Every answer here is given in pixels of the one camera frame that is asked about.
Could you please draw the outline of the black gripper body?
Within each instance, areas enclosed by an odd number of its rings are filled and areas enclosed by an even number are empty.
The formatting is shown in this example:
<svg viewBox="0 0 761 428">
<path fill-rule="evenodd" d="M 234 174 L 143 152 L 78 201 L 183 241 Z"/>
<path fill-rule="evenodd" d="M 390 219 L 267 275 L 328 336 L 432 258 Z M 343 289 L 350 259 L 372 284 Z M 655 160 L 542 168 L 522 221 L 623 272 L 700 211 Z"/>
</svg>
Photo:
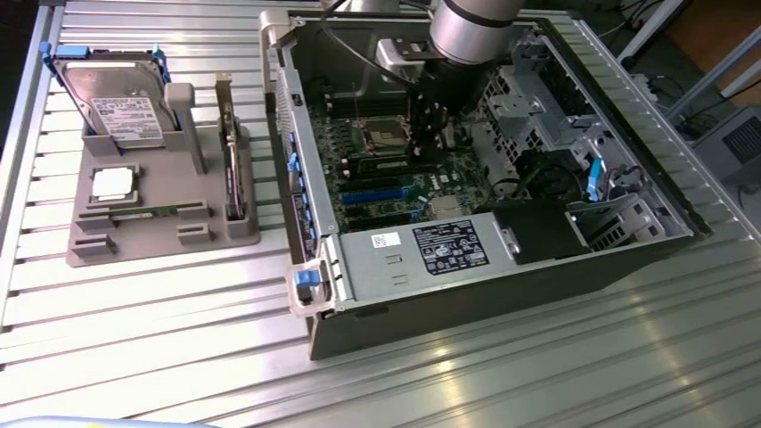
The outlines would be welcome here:
<svg viewBox="0 0 761 428">
<path fill-rule="evenodd" d="M 411 113 L 432 111 L 438 103 L 450 115 L 459 115 L 474 103 L 486 75 L 486 63 L 468 65 L 450 59 L 428 61 L 415 90 L 408 93 Z"/>
</svg>

